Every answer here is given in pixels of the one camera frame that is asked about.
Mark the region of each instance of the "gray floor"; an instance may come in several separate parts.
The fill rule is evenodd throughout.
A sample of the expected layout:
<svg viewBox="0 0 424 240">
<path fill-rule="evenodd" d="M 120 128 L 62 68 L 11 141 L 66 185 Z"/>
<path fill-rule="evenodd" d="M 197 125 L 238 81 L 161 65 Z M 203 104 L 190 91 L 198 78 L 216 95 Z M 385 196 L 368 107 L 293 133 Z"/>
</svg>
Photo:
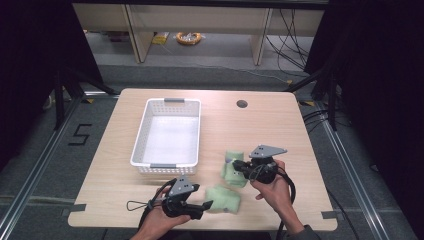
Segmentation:
<svg viewBox="0 0 424 240">
<path fill-rule="evenodd" d="M 265 46 L 262 64 L 254 66 L 248 36 L 205 34 L 198 45 L 181 46 L 173 35 L 170 34 L 165 46 L 153 45 L 143 64 L 135 63 L 129 42 L 112 43 L 106 35 L 99 33 L 87 34 L 87 39 L 106 84 L 117 90 L 125 87 L 169 87 L 281 91 L 287 87 L 289 80 L 296 82 L 302 79 L 290 74 L 305 75 L 299 72 L 299 68 L 283 60 L 279 62 L 280 67 L 289 74 L 279 71 L 277 55 L 269 44 Z M 271 41 L 281 46 L 278 37 L 271 37 Z M 310 48 L 311 42 L 311 38 L 299 38 L 299 44 L 305 50 Z M 298 54 L 290 50 L 285 52 L 300 62 Z M 216 81 L 202 81 L 204 74 L 216 76 Z M 151 77 L 143 79 L 141 76 L 145 75 Z M 301 101 L 309 100 L 311 87 L 313 84 L 299 90 L 296 97 Z M 78 194 L 116 101 L 116 98 L 95 98 L 93 103 L 79 104 L 9 239 L 126 239 L 135 232 L 135 229 L 72 228 L 67 224 L 64 213 Z M 306 115 L 317 108 L 300 106 L 300 110 Z M 42 155 L 44 146 L 48 144 L 53 133 L 54 114 L 54 109 L 48 109 L 40 116 L 21 154 L 1 172 L 2 215 L 13 197 L 19 194 Z M 370 170 L 372 160 L 350 125 L 348 114 L 338 112 L 337 122 L 337 134 L 346 147 L 349 160 L 370 202 L 381 217 L 389 239 L 416 239 L 383 179 Z M 73 136 L 79 124 L 91 124 L 90 127 L 81 128 L 81 133 L 90 134 L 90 137 L 83 146 L 70 146 L 69 143 L 81 141 Z M 340 157 L 328 138 L 325 122 L 315 117 L 305 124 L 310 131 L 311 143 L 327 188 L 346 211 L 359 238 L 376 239 Z M 340 213 L 334 200 L 332 204 L 335 211 Z M 338 224 L 334 232 L 319 232 L 322 239 L 355 239 L 346 218 L 339 219 Z"/>
</svg>

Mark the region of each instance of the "wooden table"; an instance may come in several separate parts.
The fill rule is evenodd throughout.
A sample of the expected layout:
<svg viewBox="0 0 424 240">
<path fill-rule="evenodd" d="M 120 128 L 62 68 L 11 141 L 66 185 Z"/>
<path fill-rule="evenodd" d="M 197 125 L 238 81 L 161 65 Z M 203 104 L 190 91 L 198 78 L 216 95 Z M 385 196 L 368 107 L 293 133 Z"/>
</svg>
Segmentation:
<svg viewBox="0 0 424 240">
<path fill-rule="evenodd" d="M 296 99 L 291 93 L 125 89 L 115 106 L 91 167 L 75 204 L 86 204 L 85 211 L 72 212 L 74 227 L 136 228 L 143 209 L 128 211 L 129 200 L 147 202 L 157 188 L 172 179 L 170 175 L 142 175 L 130 164 L 131 153 L 149 98 L 197 98 L 201 100 L 201 133 L 197 173 L 189 176 L 200 189 L 189 203 L 201 204 L 205 189 L 225 184 L 220 177 L 226 150 L 240 150 L 248 160 L 259 144 L 282 147 L 287 153 L 275 159 L 286 162 L 286 170 L 296 184 L 294 208 L 304 224 L 315 230 L 332 231 L 335 219 L 323 219 L 332 211 L 315 155 L 303 124 Z M 246 108 L 237 101 L 245 100 Z M 237 214 L 205 212 L 177 229 L 276 230 L 278 215 L 264 201 L 255 200 L 257 190 L 247 184 L 232 188 L 241 195 Z"/>
</svg>

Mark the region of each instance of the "round hole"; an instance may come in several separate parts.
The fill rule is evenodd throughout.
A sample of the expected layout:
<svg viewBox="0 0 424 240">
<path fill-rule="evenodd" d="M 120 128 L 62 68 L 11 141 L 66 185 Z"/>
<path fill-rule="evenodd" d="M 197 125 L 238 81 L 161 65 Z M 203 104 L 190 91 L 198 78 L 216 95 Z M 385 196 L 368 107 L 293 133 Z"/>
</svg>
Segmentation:
<svg viewBox="0 0 424 240">
<path fill-rule="evenodd" d="M 237 106 L 239 108 L 245 108 L 245 107 L 247 107 L 247 102 L 245 100 L 238 100 L 237 101 Z"/>
</svg>

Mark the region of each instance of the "white plastic basket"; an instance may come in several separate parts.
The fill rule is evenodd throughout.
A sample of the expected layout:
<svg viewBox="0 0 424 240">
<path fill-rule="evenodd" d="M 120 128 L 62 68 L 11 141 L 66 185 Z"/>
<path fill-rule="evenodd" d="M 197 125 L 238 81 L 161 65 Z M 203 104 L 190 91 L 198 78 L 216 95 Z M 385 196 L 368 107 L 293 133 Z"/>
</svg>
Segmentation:
<svg viewBox="0 0 424 240">
<path fill-rule="evenodd" d="M 200 112 L 198 99 L 149 99 L 131 165 L 141 173 L 194 174 L 199 156 Z"/>
</svg>

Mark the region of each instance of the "green sponge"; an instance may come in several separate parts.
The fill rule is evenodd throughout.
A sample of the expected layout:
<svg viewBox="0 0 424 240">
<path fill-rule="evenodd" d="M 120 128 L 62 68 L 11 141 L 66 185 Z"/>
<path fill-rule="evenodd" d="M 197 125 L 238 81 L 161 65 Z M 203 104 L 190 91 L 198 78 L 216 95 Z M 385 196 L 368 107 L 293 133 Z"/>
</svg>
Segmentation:
<svg viewBox="0 0 424 240">
<path fill-rule="evenodd" d="M 205 202 L 213 200 L 210 212 L 237 213 L 240 205 L 240 195 L 221 185 L 206 189 Z"/>
<path fill-rule="evenodd" d="M 233 166 L 235 160 L 243 160 L 243 155 L 244 153 L 239 151 L 226 151 L 221 177 L 228 185 L 239 188 L 246 186 L 247 179 L 244 178 L 243 173 L 234 170 Z"/>
</svg>

